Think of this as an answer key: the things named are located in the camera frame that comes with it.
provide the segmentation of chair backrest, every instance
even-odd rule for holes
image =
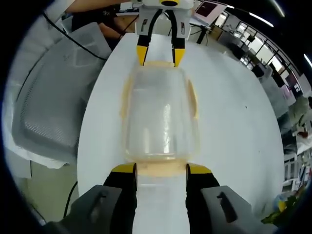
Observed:
[[[93,53],[111,49],[96,23],[71,35]],[[84,111],[104,61],[63,38],[35,65],[17,99],[12,136],[35,154],[74,162]]]

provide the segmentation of monitor screen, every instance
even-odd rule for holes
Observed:
[[[216,6],[217,4],[206,1],[196,10],[196,13],[202,15],[203,17],[207,17],[216,8]]]

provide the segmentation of black cable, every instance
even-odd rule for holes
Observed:
[[[63,30],[61,30],[59,27],[57,27],[48,17],[47,15],[43,12],[42,13],[43,17],[48,21],[48,23],[54,27],[56,30],[58,30],[60,33],[62,33],[64,36],[66,36],[69,40],[71,40],[73,43],[75,43],[77,46],[79,46],[80,48],[84,49],[85,51],[89,52],[91,55],[93,55],[94,57],[101,59],[103,61],[106,61],[107,59],[102,58],[100,56],[97,56],[96,54],[94,54],[91,50],[87,49],[86,47],[84,47],[83,45],[79,44],[77,41],[75,41],[74,39],[72,39],[69,35],[67,35],[65,32],[63,32]]]
[[[120,34],[118,40],[126,33],[126,30],[130,27],[130,25],[136,21],[136,19],[138,18],[138,15],[128,24],[128,26],[123,30],[122,34]]]
[[[75,184],[73,185],[71,191],[69,192],[69,195],[68,195],[68,198],[67,198],[67,202],[66,202],[66,206],[65,206],[65,211],[64,211],[63,218],[65,218],[65,217],[67,216],[67,210],[68,210],[70,198],[72,197],[73,191],[74,191],[75,187],[77,186],[77,184],[78,184],[78,181],[75,182]]]
[[[201,32],[201,30],[199,30],[199,31],[197,31],[195,33],[191,33],[190,35],[194,35],[194,34],[199,33],[199,32]]]

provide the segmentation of person's arm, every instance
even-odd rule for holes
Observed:
[[[104,23],[98,24],[102,34],[105,37],[111,38],[111,39],[119,39],[122,38],[122,35],[120,35],[118,32],[116,32],[114,29],[107,27]]]
[[[127,27],[125,22],[122,19],[118,18],[118,17],[114,18],[114,23],[121,31],[124,31],[125,28]],[[126,33],[134,33],[134,31],[132,31],[129,27],[126,29],[125,32]]]
[[[130,0],[75,0],[67,9],[67,13],[76,13],[100,9]]]

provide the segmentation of ceiling light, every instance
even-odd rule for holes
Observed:
[[[271,23],[268,22],[267,20],[261,18],[260,16],[257,16],[257,15],[255,15],[255,14],[253,14],[253,13],[250,13],[250,12],[249,12],[249,15],[251,15],[251,16],[257,18],[258,20],[261,20],[262,22],[265,22],[267,25],[269,25],[269,26],[271,26],[271,27],[274,27],[273,24],[271,24]]]
[[[308,56],[306,54],[303,55],[304,58],[306,59],[306,61],[308,62],[308,64],[310,65],[310,67],[312,68],[312,62],[311,60],[308,58]]]
[[[270,2],[274,5],[274,8],[279,12],[279,14],[282,17],[285,17],[285,13],[283,9],[280,7],[280,5],[278,5],[278,3],[275,0],[270,0]]]

